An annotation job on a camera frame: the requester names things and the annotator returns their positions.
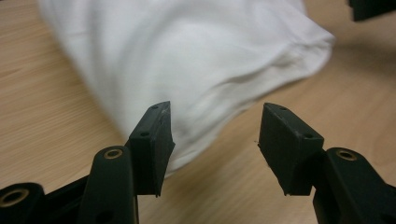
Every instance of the white cloth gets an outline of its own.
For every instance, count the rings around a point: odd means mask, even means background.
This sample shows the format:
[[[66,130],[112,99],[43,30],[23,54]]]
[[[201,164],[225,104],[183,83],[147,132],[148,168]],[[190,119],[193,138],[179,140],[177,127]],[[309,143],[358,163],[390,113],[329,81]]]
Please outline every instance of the white cloth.
[[[127,137],[171,101],[168,174],[254,101],[325,64],[333,36],[302,0],[40,0],[93,95]]]

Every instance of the black object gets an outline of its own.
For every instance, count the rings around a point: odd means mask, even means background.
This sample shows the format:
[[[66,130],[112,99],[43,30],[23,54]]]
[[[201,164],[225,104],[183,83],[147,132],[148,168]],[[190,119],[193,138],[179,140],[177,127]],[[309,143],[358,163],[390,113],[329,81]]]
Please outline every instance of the black object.
[[[324,139],[286,107],[264,104],[259,147],[289,195],[315,187],[318,223],[396,223],[396,190],[359,153]]]
[[[353,21],[365,21],[396,10],[396,0],[349,0]]]
[[[175,144],[170,103],[151,106],[125,147],[107,147],[88,176],[44,194],[21,183],[0,190],[0,223],[138,223],[137,195],[161,195]]]

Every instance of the table surface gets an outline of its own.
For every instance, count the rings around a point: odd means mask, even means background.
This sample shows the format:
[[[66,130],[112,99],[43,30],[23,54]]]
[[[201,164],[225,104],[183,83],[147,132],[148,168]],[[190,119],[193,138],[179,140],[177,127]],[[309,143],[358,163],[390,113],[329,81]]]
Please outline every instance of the table surface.
[[[196,160],[139,196],[141,223],[317,223],[312,196],[285,197],[257,147],[262,105],[294,111],[325,148],[365,156],[396,185],[396,14],[355,23],[345,1],[306,0],[337,38],[313,77],[266,94]],[[0,189],[37,182],[51,192],[89,173],[120,133],[64,56],[36,2],[0,1]]]

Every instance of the towel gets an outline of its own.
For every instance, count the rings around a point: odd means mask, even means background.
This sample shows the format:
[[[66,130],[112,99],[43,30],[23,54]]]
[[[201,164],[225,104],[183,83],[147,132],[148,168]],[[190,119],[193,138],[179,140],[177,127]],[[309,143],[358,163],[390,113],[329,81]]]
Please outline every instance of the towel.
[[[333,36],[307,17],[302,0],[39,0],[39,7],[125,138],[148,107],[171,102],[177,145],[168,174],[265,93],[315,74],[332,52]]]

